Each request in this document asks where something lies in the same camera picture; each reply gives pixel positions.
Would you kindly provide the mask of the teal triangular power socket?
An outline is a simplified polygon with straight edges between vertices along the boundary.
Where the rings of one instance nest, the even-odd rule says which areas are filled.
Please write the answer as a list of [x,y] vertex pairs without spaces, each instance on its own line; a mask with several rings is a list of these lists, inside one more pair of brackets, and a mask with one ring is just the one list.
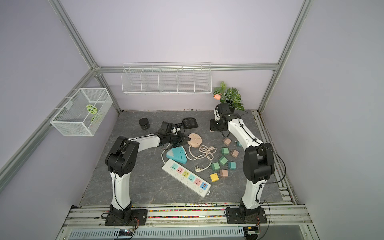
[[180,164],[186,164],[188,160],[183,147],[171,148],[166,157]]

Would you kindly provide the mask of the green plug adapter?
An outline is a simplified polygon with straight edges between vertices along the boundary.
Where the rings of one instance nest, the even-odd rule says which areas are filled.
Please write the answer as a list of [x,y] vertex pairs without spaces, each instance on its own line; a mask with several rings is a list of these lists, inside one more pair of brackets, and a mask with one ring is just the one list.
[[213,171],[218,171],[220,169],[220,164],[219,163],[212,163],[211,168]]
[[221,148],[221,153],[222,153],[222,155],[229,155],[230,150],[227,147],[223,147],[223,148]]
[[228,163],[228,159],[227,159],[225,156],[221,156],[221,157],[219,158],[219,164],[220,164],[221,166],[225,166],[227,163]]

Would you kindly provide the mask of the long white power strip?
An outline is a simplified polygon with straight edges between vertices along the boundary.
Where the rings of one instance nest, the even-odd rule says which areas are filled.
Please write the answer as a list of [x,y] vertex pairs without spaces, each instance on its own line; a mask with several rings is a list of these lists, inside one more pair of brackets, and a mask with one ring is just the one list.
[[163,165],[162,170],[202,198],[209,196],[211,193],[211,184],[208,183],[208,181],[203,180],[195,173],[192,173],[187,168],[171,159],[167,160]]

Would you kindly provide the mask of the yellow plug adapter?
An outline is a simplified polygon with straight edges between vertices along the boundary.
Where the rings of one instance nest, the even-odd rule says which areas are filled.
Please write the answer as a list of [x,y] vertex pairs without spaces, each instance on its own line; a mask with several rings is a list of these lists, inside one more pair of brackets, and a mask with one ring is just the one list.
[[214,174],[211,174],[210,175],[210,178],[211,178],[211,181],[214,183],[214,182],[217,182],[219,180],[219,176],[217,173],[214,173]]

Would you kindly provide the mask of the pink beige plug adapter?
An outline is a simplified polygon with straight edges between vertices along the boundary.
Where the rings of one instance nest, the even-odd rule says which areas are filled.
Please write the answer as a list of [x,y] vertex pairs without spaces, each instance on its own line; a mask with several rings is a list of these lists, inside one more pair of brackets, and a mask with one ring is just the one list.
[[230,138],[225,138],[223,140],[223,143],[226,145],[226,146],[229,146],[231,143],[232,143],[232,140]]

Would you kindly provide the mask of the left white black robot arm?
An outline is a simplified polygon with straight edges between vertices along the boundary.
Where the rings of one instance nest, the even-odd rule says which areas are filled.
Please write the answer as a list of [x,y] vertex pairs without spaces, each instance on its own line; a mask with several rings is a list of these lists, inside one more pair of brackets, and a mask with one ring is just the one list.
[[115,140],[105,160],[113,184],[113,199],[110,205],[110,212],[113,215],[122,219],[132,208],[129,184],[138,153],[165,144],[168,144],[169,148],[182,147],[191,140],[185,135],[185,130],[188,128],[190,126],[184,123],[162,122],[154,134],[134,138],[120,136]]

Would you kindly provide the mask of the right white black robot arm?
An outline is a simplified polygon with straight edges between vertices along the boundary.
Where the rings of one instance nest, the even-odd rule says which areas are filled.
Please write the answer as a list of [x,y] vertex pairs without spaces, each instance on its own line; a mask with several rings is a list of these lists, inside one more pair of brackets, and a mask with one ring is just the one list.
[[261,211],[260,197],[263,187],[275,172],[272,145],[263,143],[245,125],[239,114],[230,109],[228,103],[215,107],[215,118],[210,122],[210,130],[229,132],[242,145],[245,154],[243,172],[247,178],[246,190],[241,199],[240,211],[243,215],[255,215]]

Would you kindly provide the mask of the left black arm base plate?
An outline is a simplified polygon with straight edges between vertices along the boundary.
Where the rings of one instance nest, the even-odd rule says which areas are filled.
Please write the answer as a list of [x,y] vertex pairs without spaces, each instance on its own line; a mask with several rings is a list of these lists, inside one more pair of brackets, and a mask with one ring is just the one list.
[[105,226],[144,226],[148,218],[148,210],[131,209],[127,212],[108,213]]

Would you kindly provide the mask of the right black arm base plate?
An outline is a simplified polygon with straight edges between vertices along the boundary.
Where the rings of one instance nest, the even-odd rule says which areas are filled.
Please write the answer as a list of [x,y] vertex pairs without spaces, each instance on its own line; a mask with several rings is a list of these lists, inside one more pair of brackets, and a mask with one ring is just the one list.
[[252,210],[245,209],[244,207],[227,207],[224,214],[227,224],[266,224],[268,222],[265,209],[262,207]]

